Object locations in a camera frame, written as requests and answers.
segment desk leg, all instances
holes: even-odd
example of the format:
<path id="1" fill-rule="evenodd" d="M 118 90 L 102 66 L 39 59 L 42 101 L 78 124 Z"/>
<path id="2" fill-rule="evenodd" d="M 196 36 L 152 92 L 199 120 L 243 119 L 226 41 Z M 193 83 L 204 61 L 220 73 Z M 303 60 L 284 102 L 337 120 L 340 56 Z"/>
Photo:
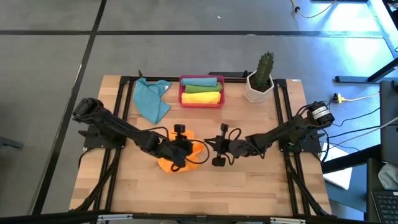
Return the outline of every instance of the desk leg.
<path id="1" fill-rule="evenodd" d="M 398 67 L 398 58 L 395 58 L 392 62 L 382 67 L 376 73 L 370 77 L 353 77 L 353 76 L 336 76 L 336 82 L 338 83 L 373 83 L 378 84 L 381 81 L 395 81 L 398 82 L 398 78 L 383 78 Z"/>
<path id="2" fill-rule="evenodd" d="M 372 191 L 384 190 L 379 180 L 379 171 L 384 164 L 375 159 L 368 159 L 367 164 L 368 179 L 366 181 L 366 213 L 364 220 L 369 222 L 379 222 L 379 217 L 372 198 Z"/>
<path id="3" fill-rule="evenodd" d="M 17 149 L 22 148 L 24 145 L 22 143 L 13 141 L 11 139 L 8 138 L 4 138 L 4 137 L 0 137 L 0 147 L 1 146 L 11 146 Z"/>
<path id="4" fill-rule="evenodd" d="M 322 165 L 324 174 L 339 171 L 345 168 L 365 164 L 368 159 L 373 158 L 381 161 L 381 145 L 372 146 L 359 152 L 354 152 L 350 155 L 332 159 Z"/>

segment concrete floor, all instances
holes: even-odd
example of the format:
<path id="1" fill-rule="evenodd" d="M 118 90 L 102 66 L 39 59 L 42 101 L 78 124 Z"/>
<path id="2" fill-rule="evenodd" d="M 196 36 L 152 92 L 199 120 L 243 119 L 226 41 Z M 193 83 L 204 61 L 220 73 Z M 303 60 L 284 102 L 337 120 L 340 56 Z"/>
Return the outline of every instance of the concrete floor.
<path id="1" fill-rule="evenodd" d="M 379 1 L 372 0 L 372 3 L 377 13 L 383 15 Z M 100 2 L 3 0 L 0 1 L 0 30 L 91 30 Z M 329 4 L 296 2 L 305 14 L 314 14 Z M 292 14 L 289 0 L 113 0 L 105 7 L 99 29 L 355 31 L 361 34 L 379 31 L 365 3 L 336 3 L 319 17 L 304 19 Z M 393 59 L 383 38 L 366 35 L 359 38 L 351 34 L 355 37 L 97 36 L 77 102 L 83 97 L 97 96 L 103 75 L 137 75 L 138 69 L 147 76 L 254 70 L 258 58 L 266 51 L 275 54 L 273 78 L 301 79 L 308 102 L 327 100 L 334 93 L 356 98 L 377 92 L 377 85 L 333 82 L 336 75 L 368 76 Z M 25 144 L 21 150 L 0 149 L 2 217 L 29 213 L 87 41 L 86 35 L 0 35 L 0 136 Z M 332 105 L 332 112 L 337 122 L 341 122 L 378 106 L 378 97 L 374 97 Z M 379 115 L 375 113 L 327 131 L 334 135 L 378 124 Z M 45 213 L 68 210 L 83 145 L 77 131 L 83 128 L 76 123 L 69 126 L 47 195 Z M 379 133 L 373 133 L 345 146 L 364 149 L 379 141 Z M 357 181 L 351 181 L 349 191 L 328 184 L 330 198 L 349 204 L 342 195 L 356 192 L 355 203 L 363 204 L 365 170 L 363 167 L 353 169 L 353 178 Z M 331 204 L 333 213 L 339 217 L 363 217 L 362 212 L 334 201 Z"/>

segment white flower pot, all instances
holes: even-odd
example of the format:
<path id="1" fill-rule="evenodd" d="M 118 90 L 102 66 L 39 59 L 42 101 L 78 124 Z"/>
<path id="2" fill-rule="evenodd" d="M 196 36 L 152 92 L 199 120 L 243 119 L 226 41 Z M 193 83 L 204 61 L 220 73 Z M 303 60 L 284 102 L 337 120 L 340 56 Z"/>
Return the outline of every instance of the white flower pot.
<path id="1" fill-rule="evenodd" d="M 267 94 L 274 88 L 274 82 L 272 81 L 272 77 L 269 76 L 269 79 L 271 80 L 271 87 L 266 90 L 265 92 L 260 92 L 257 90 L 253 90 L 250 86 L 250 81 L 249 78 L 256 73 L 250 74 L 246 78 L 246 87 L 244 88 L 243 95 L 248 99 L 250 103 L 258 103 L 261 101 L 264 101 L 266 99 Z"/>

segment yellow towel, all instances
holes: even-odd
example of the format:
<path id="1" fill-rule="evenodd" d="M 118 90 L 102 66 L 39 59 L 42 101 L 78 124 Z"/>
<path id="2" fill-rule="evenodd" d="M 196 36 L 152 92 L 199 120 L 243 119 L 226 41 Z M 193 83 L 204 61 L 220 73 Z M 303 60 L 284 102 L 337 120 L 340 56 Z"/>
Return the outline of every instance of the yellow towel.
<path id="1" fill-rule="evenodd" d="M 212 103 L 220 102 L 221 94 L 219 92 L 205 93 L 182 93 L 182 103 Z"/>

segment red basket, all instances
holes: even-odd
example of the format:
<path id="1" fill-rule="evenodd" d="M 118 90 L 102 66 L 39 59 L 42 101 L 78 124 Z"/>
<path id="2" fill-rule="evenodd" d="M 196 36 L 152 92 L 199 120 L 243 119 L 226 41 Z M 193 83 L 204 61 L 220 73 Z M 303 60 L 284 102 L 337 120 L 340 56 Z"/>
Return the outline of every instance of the red basket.
<path id="1" fill-rule="evenodd" d="M 220 102 L 217 104 L 214 103 L 182 103 L 182 93 L 185 92 L 185 86 L 181 85 L 181 79 L 183 78 L 213 78 L 216 77 L 217 81 L 221 83 L 223 87 L 220 91 L 221 98 Z M 178 94 L 178 102 L 182 107 L 186 108 L 220 108 L 224 105 L 225 96 L 224 96 L 224 76 L 222 75 L 182 75 L 180 76 L 180 93 Z"/>

